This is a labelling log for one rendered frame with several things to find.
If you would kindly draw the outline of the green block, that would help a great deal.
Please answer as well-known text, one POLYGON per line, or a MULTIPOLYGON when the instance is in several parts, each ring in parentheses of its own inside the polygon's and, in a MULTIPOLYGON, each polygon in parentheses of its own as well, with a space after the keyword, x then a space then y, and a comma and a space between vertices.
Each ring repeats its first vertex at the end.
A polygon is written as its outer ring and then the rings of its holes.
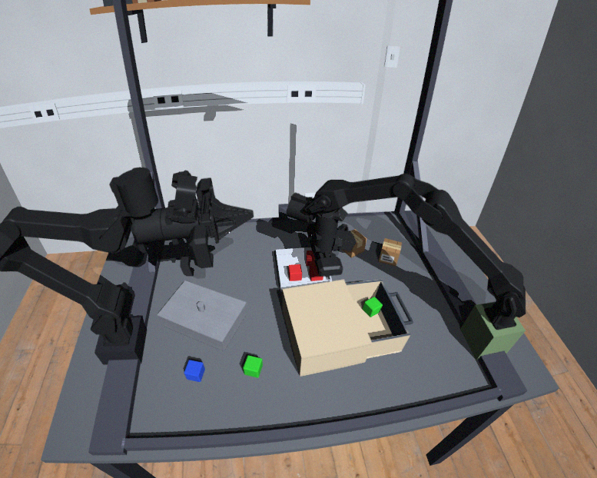
POLYGON ((252 377, 259 377, 262 366, 262 358, 248 355, 243 367, 244 374, 252 377))
POLYGON ((363 310, 370 317, 372 317, 380 312, 382 306, 383 305, 375 297, 372 297, 369 300, 365 301, 363 305, 363 310))

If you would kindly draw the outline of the white open tray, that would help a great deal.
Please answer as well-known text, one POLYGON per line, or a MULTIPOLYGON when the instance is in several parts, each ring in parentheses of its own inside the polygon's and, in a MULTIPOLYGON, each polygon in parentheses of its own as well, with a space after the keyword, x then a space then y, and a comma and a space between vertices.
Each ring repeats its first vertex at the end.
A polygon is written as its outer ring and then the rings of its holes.
POLYGON ((306 265, 307 251, 311 247, 280 249, 276 250, 277 270, 280 282, 280 291, 286 288, 301 287, 311 284, 321 284, 331 282, 331 276, 323 277, 323 280, 311 281, 309 267, 306 265), (300 264, 302 270, 302 280, 290 281, 288 274, 288 265, 300 264))

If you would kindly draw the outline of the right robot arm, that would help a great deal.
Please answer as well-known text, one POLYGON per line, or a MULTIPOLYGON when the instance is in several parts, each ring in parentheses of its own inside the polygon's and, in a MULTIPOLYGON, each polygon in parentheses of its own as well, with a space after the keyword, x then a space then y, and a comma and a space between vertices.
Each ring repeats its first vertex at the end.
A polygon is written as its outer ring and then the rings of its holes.
MULTIPOLYGON (((173 211, 166 213, 167 219, 196 221, 194 212, 189 213, 197 199, 196 182, 197 177, 187 170, 173 174, 171 186, 176 195, 168 202, 173 211)), ((129 345, 133 323, 123 314, 127 298, 121 288, 108 281, 87 282, 34 252, 24 238, 79 241, 112 254, 125 248, 131 232, 133 246, 144 254, 148 243, 166 241, 161 230, 162 208, 154 209, 158 196, 149 169, 132 168, 112 178, 109 185, 119 207, 88 214, 13 208, 0 223, 0 271, 17 271, 79 303, 93 319, 91 331, 102 335, 104 346, 123 346, 129 345)))

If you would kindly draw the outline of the red block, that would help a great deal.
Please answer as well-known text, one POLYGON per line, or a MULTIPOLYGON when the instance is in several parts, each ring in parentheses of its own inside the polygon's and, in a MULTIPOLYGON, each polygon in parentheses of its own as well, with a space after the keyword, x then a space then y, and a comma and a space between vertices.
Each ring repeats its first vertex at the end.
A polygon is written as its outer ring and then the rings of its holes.
POLYGON ((315 265, 314 259, 316 259, 316 258, 314 257, 313 251, 307 251, 306 265, 307 266, 315 265))
POLYGON ((309 267, 309 275, 310 275, 311 281, 323 280, 323 277, 319 276, 319 274, 317 272, 316 264, 315 265, 310 265, 310 267, 309 267))
POLYGON ((290 281, 302 280, 302 270, 300 264, 288 265, 288 274, 290 281))

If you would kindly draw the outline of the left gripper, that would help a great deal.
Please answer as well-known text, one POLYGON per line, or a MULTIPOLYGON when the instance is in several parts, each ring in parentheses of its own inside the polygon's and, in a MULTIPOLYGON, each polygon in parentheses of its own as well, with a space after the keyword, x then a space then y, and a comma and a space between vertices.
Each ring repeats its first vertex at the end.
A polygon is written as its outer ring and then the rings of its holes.
POLYGON ((310 224, 307 226, 307 234, 308 237, 314 234, 310 246, 316 258, 314 261, 319 276, 341 275, 343 273, 341 261, 332 253, 334 239, 339 237, 337 230, 332 234, 323 234, 315 228, 315 224, 310 224))

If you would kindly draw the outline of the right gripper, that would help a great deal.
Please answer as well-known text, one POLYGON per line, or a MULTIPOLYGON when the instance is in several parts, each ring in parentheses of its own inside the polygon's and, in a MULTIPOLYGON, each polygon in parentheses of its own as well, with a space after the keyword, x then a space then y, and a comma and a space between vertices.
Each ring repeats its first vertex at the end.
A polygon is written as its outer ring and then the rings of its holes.
POLYGON ((167 206, 161 210, 161 230, 165 240, 172 240, 173 245, 179 244, 180 239, 190 238, 189 246, 195 265, 200 268, 213 267, 214 255, 207 246, 208 237, 214 237, 215 243, 219 243, 222 237, 253 218, 254 212, 221 203, 214 195, 211 178, 200 179, 196 195, 197 199, 193 201, 189 212, 194 212, 196 221, 185 223, 167 219, 166 213, 173 211, 172 206, 167 206))

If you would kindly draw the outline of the blue block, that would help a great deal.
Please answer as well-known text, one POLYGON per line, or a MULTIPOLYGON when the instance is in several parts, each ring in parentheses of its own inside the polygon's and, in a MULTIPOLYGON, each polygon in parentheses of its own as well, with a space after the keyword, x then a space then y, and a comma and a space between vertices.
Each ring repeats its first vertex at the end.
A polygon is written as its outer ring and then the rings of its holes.
POLYGON ((189 360, 185 368, 184 374, 187 380, 201 382, 205 368, 202 362, 189 360))

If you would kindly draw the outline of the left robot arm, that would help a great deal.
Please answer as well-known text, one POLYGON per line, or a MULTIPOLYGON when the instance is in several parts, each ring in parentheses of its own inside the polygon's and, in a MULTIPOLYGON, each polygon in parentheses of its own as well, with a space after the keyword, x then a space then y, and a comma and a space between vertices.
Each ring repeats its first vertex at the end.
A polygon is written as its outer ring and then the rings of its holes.
POLYGON ((444 190, 410 174, 356 182, 329 180, 314 198, 294 193, 287 207, 287 216, 306 223, 316 218, 315 228, 320 233, 332 234, 337 230, 339 234, 334 239, 332 251, 337 251, 337 248, 352 251, 356 243, 353 234, 346 224, 337 227, 338 221, 347 216, 343 207, 353 202, 385 198, 400 198, 433 230, 451 237, 488 277, 487 290, 496 302, 484 311, 495 329, 516 326, 515 317, 526 314, 522 273, 493 253, 463 220, 456 203, 444 190))

